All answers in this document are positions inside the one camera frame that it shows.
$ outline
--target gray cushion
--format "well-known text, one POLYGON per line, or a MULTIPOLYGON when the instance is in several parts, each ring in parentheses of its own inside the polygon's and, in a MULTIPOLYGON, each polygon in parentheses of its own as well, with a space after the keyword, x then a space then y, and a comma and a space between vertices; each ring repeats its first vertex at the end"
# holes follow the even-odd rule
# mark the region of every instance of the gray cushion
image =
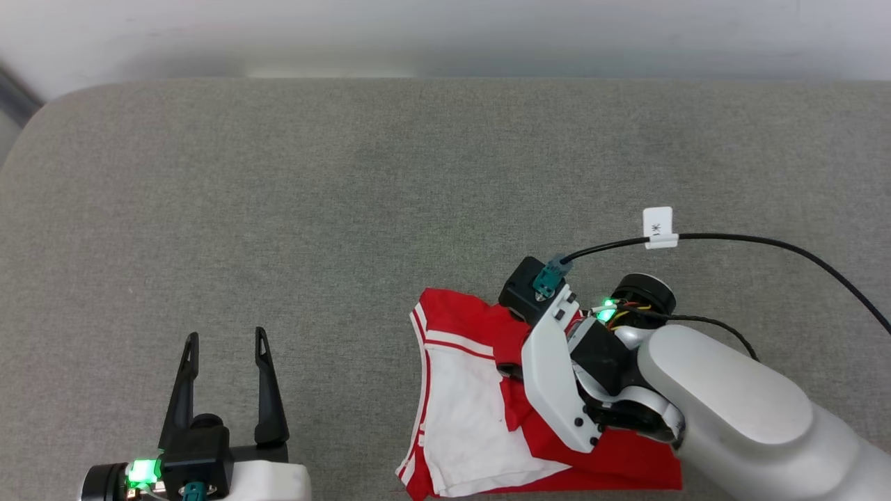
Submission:
MULTIPOLYGON (((250 443, 261 324, 316 499, 406 499, 393 471, 421 291, 495 301, 524 256, 636 236, 648 206, 674 206, 681 232, 801 245, 891 313, 889 132, 886 83, 193 79, 65 96, 0 171, 0 485, 73 498, 89 466, 151 454, 191 331, 196 413, 250 443)), ((569 279, 594 302, 634 271, 891 450, 891 338, 818 267, 681 242, 580 259, 569 279)), ((727 498, 685 481, 510 498, 727 498)))

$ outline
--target cloth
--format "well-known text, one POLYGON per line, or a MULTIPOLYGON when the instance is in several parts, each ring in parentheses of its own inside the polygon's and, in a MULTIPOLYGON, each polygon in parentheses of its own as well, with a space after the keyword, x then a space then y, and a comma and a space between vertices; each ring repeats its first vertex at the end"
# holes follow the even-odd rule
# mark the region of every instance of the cloth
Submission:
POLYGON ((421 400, 396 475, 415 501, 477 492, 680 489, 669 446, 606 430, 591 454, 568 449, 496 364, 519 362, 528 326, 473 296, 427 289, 411 314, 421 400))

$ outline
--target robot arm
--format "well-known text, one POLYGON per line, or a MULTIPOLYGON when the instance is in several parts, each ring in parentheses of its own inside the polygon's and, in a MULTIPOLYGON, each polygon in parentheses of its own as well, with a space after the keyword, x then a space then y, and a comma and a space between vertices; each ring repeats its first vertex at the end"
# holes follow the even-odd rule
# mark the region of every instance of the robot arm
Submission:
MULTIPOLYGON (((521 378, 567 447, 590 452, 612 426, 672 444, 740 501, 888 498, 891 457, 795 383, 703 333, 633 312, 563 323, 576 295, 560 281, 551 298, 536 296, 527 279, 543 266, 524 260, 499 302, 532 326, 521 378)), ((670 289, 647 275, 627 276, 611 297, 674 309, 670 289)))
POLYGON ((176 372, 158 449, 152 459, 90 468, 80 501, 310 501, 307 469, 288 463, 288 423, 266 331, 255 331, 259 418, 254 445, 230 447, 229 429, 213 414, 192 415, 198 333, 189 335, 176 372))

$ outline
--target black bracket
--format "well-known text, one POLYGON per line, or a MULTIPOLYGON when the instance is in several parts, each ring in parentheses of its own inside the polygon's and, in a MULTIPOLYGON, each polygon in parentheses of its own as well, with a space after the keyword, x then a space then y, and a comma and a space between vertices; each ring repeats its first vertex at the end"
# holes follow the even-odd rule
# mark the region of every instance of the black bracket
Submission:
MULTIPOLYGON (((511 277, 504 283, 501 294, 498 295, 498 304, 531 326, 538 324, 544 312, 557 299, 553 294, 548 298, 541 297, 535 291, 534 282, 543 269, 543 262, 532 256, 526 256, 517 269, 513 270, 511 277)), ((559 291, 565 284, 566 280, 561 278, 553 289, 559 291)))
MULTIPOLYGON (((198 333, 189 334, 158 441, 165 483, 182 487, 179 484, 184 481, 203 481, 216 488, 214 497, 225 497, 232 481, 233 463, 255 459, 288 462, 288 423, 269 340, 262 327, 256 330, 254 354, 260 386, 259 416, 254 429, 256 445, 230 448, 229 430, 223 426, 222 419, 192 414, 194 382, 198 376, 198 333)), ((171 499, 178 498, 178 493, 171 493, 171 499)))

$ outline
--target white cable label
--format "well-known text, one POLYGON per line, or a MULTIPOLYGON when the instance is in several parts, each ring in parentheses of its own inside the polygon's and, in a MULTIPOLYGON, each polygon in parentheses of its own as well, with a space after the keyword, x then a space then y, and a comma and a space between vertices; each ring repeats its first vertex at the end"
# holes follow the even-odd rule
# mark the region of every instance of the white cable label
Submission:
POLYGON ((649 207, 643 210, 643 236, 650 238, 647 249, 677 247, 677 234, 672 233, 672 208, 649 207))

